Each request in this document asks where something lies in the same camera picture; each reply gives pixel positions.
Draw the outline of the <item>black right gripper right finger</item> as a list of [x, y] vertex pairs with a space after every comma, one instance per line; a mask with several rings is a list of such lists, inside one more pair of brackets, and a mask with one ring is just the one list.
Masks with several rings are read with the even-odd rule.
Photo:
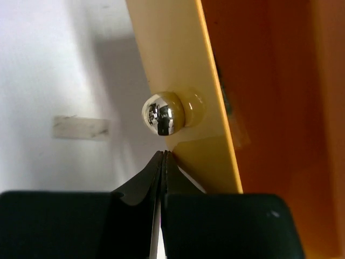
[[273, 194], [206, 194], [166, 151], [161, 228], [167, 258], [304, 258], [287, 204]]

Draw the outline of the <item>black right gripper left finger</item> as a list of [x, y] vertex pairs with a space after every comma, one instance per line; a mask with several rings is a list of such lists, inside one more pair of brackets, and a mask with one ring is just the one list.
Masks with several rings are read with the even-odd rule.
[[1, 258], [155, 258], [162, 162], [111, 192], [3, 192]]

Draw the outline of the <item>white rectangular eraser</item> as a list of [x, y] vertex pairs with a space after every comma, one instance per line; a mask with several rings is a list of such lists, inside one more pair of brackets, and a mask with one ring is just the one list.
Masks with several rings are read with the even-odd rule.
[[55, 116], [52, 123], [52, 136], [59, 139], [105, 141], [109, 130], [110, 122], [106, 119]]

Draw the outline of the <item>round cream drawer organizer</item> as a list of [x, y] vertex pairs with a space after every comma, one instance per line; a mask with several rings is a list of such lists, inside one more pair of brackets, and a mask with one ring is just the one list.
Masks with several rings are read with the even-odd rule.
[[127, 1], [145, 125], [211, 193], [273, 193], [344, 258], [344, 1]]

